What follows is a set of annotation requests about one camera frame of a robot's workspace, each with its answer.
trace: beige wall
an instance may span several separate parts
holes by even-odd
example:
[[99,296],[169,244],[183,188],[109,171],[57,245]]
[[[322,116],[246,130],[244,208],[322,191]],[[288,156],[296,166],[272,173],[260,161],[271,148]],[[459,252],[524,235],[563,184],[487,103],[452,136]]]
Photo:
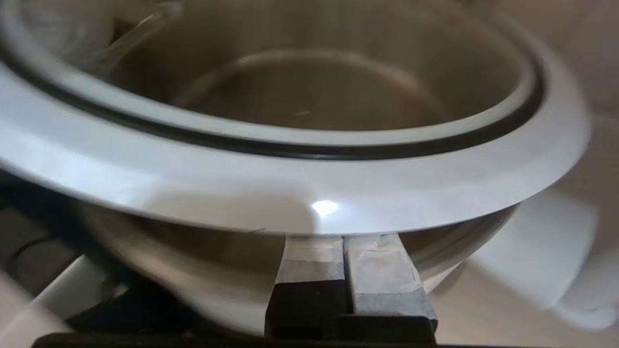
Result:
[[619,0],[499,0],[497,6],[563,53],[594,107],[619,115]]

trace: stainless steel pot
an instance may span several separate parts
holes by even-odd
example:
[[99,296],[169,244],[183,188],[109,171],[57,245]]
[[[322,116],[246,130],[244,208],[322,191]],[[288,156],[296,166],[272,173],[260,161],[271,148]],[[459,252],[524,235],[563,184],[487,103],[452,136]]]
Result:
[[211,136],[310,146],[449,138],[514,113],[538,78],[509,37],[449,1],[188,0],[169,26],[117,43],[131,49],[115,52],[106,79],[124,90],[113,89],[44,59],[28,23],[11,17],[20,1],[4,5],[5,39],[39,75]]
[[[477,251],[513,208],[400,238],[424,281]],[[118,258],[176,292],[203,314],[232,328],[260,333],[284,251],[285,237],[207,230],[81,204],[90,233]]]

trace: black rubber gasket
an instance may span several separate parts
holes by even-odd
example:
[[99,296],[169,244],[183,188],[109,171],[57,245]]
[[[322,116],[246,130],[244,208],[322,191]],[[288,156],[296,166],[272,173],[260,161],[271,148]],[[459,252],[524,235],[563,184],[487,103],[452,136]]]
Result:
[[138,131],[218,150],[303,160],[388,160],[443,154],[477,146],[505,136],[526,123],[539,109],[544,98],[542,70],[535,67],[536,82],[528,101],[511,115],[484,128],[444,139],[384,146],[312,146],[254,141],[176,128],[145,120],[62,90],[42,76],[28,70],[0,41],[0,59],[13,73],[59,101],[94,117]]

